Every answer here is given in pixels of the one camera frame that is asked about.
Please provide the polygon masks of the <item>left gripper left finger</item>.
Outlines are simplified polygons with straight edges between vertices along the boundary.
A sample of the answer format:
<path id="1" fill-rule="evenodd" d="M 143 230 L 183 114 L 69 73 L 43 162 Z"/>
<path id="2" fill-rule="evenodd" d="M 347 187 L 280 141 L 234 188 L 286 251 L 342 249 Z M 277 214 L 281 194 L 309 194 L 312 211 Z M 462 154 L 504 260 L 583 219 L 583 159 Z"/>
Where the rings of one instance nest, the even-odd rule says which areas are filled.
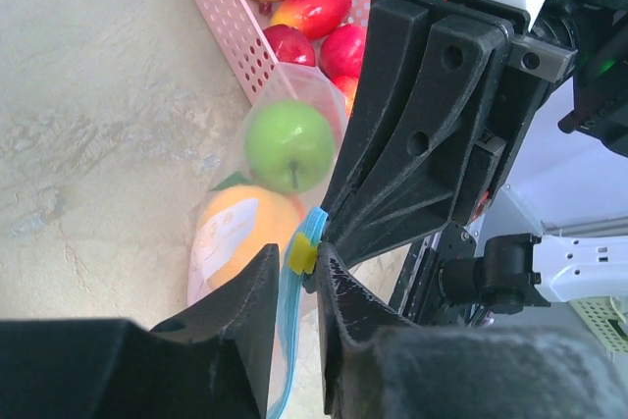
<path id="1" fill-rule="evenodd" d="M 5 321 L 5 418 L 263 418 L 279 289 L 276 245 L 145 330 L 127 319 Z"/>

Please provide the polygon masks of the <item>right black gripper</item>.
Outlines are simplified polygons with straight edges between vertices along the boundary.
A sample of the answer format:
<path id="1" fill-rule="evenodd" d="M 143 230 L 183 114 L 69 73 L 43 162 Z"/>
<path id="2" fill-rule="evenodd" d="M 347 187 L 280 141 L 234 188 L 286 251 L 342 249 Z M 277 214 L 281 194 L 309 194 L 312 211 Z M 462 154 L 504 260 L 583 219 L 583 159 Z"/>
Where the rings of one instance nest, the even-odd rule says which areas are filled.
<path id="1" fill-rule="evenodd" d="M 535 21 L 492 0 L 449 1 L 513 24 L 508 62 L 501 73 L 504 21 L 450 13 L 430 22 L 416 0 L 371 0 L 355 102 L 322 204 L 326 240 L 346 262 L 433 234 L 451 216 L 474 222 L 537 110 L 576 69 L 573 0 L 545 0 Z"/>

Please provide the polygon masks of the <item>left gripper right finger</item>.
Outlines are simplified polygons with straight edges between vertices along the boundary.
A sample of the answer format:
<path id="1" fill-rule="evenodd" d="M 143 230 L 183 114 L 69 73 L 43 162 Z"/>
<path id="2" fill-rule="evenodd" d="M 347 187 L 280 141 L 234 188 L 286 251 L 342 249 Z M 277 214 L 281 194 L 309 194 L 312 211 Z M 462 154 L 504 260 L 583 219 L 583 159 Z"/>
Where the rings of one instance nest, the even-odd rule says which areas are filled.
<path id="1" fill-rule="evenodd" d="M 623 418 L 595 340 L 551 327 L 420 327 L 318 248 L 324 411 L 334 418 Z"/>

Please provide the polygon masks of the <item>red fake apple three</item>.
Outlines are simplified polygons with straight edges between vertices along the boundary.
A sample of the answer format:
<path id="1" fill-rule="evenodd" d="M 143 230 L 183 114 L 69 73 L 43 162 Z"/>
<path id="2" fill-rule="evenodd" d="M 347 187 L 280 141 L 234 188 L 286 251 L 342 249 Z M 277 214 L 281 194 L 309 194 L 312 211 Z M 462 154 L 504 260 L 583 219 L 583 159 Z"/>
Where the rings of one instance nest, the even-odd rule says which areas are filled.
<path id="1" fill-rule="evenodd" d="M 364 57 L 366 28 L 355 24 L 337 27 L 323 41 L 320 68 L 329 79 L 359 78 Z"/>

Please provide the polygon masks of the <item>red yellow fake apple four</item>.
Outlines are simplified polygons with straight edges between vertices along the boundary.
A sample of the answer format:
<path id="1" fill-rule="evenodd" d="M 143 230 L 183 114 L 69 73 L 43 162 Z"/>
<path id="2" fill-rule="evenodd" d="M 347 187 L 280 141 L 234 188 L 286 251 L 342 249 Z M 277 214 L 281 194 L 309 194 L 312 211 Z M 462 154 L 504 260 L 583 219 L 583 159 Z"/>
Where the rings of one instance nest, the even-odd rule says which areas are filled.
<path id="1" fill-rule="evenodd" d="M 286 25 L 307 39 L 327 36 L 348 16 L 352 0 L 285 0 L 271 17 L 269 26 Z"/>

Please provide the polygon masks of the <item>red fake apple two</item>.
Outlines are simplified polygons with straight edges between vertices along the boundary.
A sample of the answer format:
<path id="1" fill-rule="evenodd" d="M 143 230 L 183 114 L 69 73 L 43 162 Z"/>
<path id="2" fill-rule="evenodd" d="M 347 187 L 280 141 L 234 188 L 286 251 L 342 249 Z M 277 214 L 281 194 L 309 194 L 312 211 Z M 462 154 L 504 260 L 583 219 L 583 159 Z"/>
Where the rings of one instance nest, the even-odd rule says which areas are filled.
<path id="1" fill-rule="evenodd" d="M 307 37 L 292 26 L 275 25 L 263 33 L 280 62 L 315 67 L 316 53 Z"/>

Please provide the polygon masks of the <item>zip bag of mixed fruit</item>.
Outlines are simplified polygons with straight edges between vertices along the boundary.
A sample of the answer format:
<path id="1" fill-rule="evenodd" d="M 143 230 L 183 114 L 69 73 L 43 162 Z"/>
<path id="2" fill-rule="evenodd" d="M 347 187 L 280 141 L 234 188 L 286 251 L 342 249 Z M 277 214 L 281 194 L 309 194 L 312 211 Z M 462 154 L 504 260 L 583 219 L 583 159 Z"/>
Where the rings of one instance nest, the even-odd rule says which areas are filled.
<path id="1" fill-rule="evenodd" d="M 199 207 L 187 302 L 238 275 L 267 243 L 279 248 L 268 415 L 282 418 L 297 359 L 308 251 L 321 239 L 320 206 L 347 126 L 345 99 L 317 67 L 279 63 L 239 126 Z"/>

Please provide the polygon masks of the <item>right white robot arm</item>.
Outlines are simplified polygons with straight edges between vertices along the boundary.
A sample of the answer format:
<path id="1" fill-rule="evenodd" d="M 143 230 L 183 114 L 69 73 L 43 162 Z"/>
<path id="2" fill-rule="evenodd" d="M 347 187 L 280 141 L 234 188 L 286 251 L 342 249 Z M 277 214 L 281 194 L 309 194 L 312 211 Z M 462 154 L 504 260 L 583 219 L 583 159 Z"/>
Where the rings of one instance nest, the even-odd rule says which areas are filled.
<path id="1" fill-rule="evenodd" d="M 409 321 L 627 293 L 627 0 L 371 0 L 323 202 L 347 267 L 408 245 Z"/>

